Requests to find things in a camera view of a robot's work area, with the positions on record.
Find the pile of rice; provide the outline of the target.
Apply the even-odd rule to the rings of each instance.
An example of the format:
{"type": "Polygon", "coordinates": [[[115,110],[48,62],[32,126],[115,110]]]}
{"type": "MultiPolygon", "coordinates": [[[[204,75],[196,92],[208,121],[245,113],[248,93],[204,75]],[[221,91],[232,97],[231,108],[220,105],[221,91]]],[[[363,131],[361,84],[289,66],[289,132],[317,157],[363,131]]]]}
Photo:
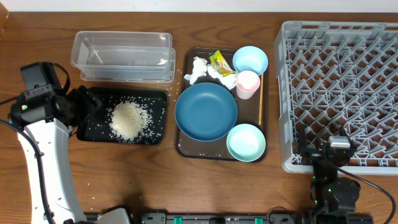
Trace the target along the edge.
{"type": "Polygon", "coordinates": [[[165,101],[127,96],[108,108],[110,140],[126,144],[156,145],[162,139],[165,101]]]}

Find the pink cup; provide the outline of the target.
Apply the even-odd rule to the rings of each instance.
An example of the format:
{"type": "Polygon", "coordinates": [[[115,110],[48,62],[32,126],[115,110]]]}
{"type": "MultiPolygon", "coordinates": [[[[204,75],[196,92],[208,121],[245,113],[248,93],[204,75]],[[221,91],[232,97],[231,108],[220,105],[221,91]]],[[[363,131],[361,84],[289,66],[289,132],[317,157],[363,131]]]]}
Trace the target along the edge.
{"type": "Polygon", "coordinates": [[[241,99],[247,100],[257,91],[260,84],[259,75],[255,72],[249,70],[240,72],[236,77],[236,93],[241,99]]]}

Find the dark blue plate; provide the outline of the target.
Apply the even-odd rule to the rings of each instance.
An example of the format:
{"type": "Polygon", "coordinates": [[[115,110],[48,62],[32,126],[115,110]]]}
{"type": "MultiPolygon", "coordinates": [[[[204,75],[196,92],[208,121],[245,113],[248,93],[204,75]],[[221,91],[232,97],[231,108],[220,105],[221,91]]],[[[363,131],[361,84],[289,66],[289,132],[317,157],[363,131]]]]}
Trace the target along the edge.
{"type": "Polygon", "coordinates": [[[198,83],[182,91],[175,105],[177,126],[191,139],[215,141],[229,133],[238,117],[233,95],[221,85],[198,83]]]}

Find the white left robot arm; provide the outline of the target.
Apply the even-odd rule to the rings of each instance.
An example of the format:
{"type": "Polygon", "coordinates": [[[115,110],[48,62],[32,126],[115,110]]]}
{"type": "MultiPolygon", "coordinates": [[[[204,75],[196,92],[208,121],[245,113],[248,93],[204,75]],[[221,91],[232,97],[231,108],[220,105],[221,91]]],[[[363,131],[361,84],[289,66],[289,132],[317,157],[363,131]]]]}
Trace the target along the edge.
{"type": "Polygon", "coordinates": [[[76,196],[68,155],[73,128],[101,106],[85,86],[51,84],[21,93],[8,126],[17,132],[29,175],[32,223],[91,223],[76,196]]]}

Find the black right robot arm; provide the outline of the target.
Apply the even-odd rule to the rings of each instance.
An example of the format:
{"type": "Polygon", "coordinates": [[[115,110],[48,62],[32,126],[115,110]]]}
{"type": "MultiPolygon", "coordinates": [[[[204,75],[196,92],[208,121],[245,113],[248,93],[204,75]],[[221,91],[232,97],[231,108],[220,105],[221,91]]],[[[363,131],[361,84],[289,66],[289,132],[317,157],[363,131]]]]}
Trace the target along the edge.
{"type": "Polygon", "coordinates": [[[338,176],[338,169],[347,165],[356,151],[344,127],[340,127],[339,135],[322,141],[319,148],[309,146],[302,128],[296,149],[302,164],[313,168],[310,198],[315,208],[303,214],[302,223],[348,223],[348,214],[355,211],[361,187],[353,179],[338,176]]]}

